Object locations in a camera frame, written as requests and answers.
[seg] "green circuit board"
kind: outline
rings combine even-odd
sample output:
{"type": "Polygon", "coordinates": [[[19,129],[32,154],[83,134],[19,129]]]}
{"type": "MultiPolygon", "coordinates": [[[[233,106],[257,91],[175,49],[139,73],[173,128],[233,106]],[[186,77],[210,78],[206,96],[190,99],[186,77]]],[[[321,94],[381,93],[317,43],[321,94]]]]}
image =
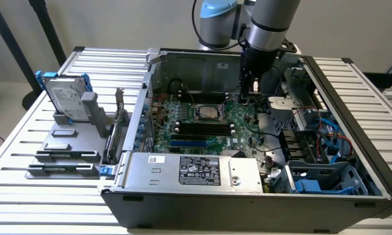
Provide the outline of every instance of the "green circuit board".
{"type": "MultiPolygon", "coordinates": [[[[154,151],[156,153],[170,153],[174,147],[177,150],[175,153],[221,155],[225,150],[241,150],[247,157],[255,157],[259,160],[263,159],[263,153],[258,152],[253,146],[262,136],[250,132],[246,128],[246,125],[249,125],[251,129],[259,131],[259,125],[245,119],[249,107],[238,103],[238,96],[233,95],[222,105],[221,109],[225,118],[221,120],[213,120],[198,115],[199,106],[218,108],[221,105],[185,103],[173,95],[163,100],[155,100],[152,107],[156,134],[154,151]],[[178,134],[175,131],[178,121],[185,123],[233,123],[235,132],[231,136],[207,136],[207,145],[203,147],[171,146],[171,136],[178,134]]],[[[254,115],[255,110],[250,109],[247,116],[254,117],[254,115]]]]}

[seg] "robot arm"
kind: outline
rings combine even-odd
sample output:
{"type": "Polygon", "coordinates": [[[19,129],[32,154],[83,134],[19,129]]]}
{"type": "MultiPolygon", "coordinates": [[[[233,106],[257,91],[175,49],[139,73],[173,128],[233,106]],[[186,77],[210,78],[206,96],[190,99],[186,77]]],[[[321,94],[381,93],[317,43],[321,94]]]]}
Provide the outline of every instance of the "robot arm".
{"type": "Polygon", "coordinates": [[[242,98],[259,95],[262,75],[273,68],[301,0],[258,0],[242,51],[242,98]]]}
{"type": "Polygon", "coordinates": [[[249,25],[242,51],[241,99],[262,94],[262,75],[273,68],[301,0],[206,0],[202,4],[199,41],[205,48],[222,50],[230,39],[239,39],[242,25],[249,25]]]}

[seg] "black memory slot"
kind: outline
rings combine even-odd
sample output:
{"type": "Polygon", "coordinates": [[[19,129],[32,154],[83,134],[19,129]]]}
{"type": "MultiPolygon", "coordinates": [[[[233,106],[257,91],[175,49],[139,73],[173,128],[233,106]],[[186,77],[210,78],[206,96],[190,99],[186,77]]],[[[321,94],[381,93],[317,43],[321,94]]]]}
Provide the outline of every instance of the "black memory slot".
{"type": "Polygon", "coordinates": [[[183,94],[181,98],[183,103],[194,103],[195,101],[197,104],[222,104],[225,100],[225,94],[193,94],[193,96],[183,94]]]}
{"type": "Polygon", "coordinates": [[[206,141],[206,136],[198,135],[171,135],[173,140],[187,140],[187,141],[206,141]]]}
{"type": "Polygon", "coordinates": [[[231,136],[229,124],[182,123],[181,135],[231,136]]]}

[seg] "hard disk label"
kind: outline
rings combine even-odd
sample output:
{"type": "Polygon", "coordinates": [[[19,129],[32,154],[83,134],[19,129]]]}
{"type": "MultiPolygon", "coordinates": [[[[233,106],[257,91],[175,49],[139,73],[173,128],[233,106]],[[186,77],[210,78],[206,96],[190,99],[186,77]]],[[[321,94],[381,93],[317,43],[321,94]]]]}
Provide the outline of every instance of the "hard disk label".
{"type": "Polygon", "coordinates": [[[75,121],[88,121],[79,92],[71,88],[52,88],[52,93],[66,116],[75,121]]]}
{"type": "Polygon", "coordinates": [[[182,156],[179,183],[183,185],[221,186],[221,159],[182,156]]]}

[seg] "power supply label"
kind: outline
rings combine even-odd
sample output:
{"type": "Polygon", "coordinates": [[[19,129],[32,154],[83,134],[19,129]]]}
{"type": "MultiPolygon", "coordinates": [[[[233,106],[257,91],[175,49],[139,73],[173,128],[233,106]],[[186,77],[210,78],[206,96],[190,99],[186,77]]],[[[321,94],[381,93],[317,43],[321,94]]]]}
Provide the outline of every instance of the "power supply label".
{"type": "Polygon", "coordinates": [[[221,159],[182,156],[179,183],[183,185],[221,186],[221,159]]]}

